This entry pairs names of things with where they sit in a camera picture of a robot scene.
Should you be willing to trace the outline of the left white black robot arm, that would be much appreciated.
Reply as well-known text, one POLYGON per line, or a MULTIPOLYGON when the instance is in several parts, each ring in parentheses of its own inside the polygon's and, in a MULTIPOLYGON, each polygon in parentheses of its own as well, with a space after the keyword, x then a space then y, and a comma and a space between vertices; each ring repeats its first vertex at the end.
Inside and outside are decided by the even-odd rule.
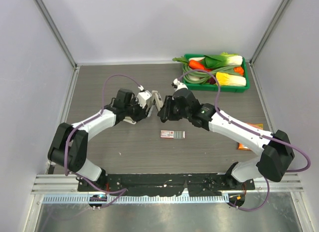
POLYGON ((67 172, 87 179, 94 191, 102 191, 107 184, 107 175, 87 158, 88 142, 122 121, 135 124, 147 118, 152 102, 153 96, 147 90, 135 95, 121 88, 112 102, 93 116, 74 124, 61 123, 48 151, 48 159, 63 166, 67 172))

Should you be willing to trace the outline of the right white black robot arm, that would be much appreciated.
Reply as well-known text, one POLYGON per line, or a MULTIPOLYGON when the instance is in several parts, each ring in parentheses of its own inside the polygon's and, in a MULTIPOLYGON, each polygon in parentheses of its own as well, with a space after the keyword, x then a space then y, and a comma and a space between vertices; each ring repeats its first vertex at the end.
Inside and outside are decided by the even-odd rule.
POLYGON ((186 119, 195 127, 226 136, 254 152, 256 158, 236 162, 226 172, 225 184, 232 190, 259 177, 280 182, 295 157, 284 131, 272 133, 241 122, 212 104, 200 103, 185 88, 165 97, 158 116, 163 123, 186 119))

